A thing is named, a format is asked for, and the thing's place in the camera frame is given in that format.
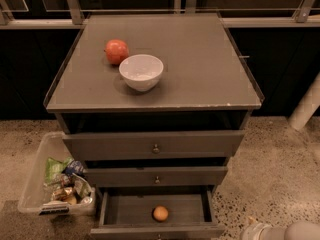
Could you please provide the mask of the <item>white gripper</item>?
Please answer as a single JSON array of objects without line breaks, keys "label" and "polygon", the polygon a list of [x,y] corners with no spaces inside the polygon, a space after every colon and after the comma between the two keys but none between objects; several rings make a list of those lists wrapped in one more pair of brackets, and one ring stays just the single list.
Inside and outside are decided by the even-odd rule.
[{"label": "white gripper", "polygon": [[248,217],[248,225],[240,233],[239,240],[260,240],[263,230],[270,227],[270,224],[261,223],[253,217]]}]

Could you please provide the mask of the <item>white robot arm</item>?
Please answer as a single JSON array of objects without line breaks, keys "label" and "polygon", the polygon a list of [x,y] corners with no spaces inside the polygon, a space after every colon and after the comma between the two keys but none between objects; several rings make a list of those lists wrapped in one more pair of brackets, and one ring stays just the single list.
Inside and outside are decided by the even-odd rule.
[{"label": "white robot arm", "polygon": [[[289,123],[296,130],[302,129],[319,106],[320,82],[315,80],[290,116]],[[241,232],[240,240],[320,240],[320,225],[300,221],[281,228],[252,222]]]}]

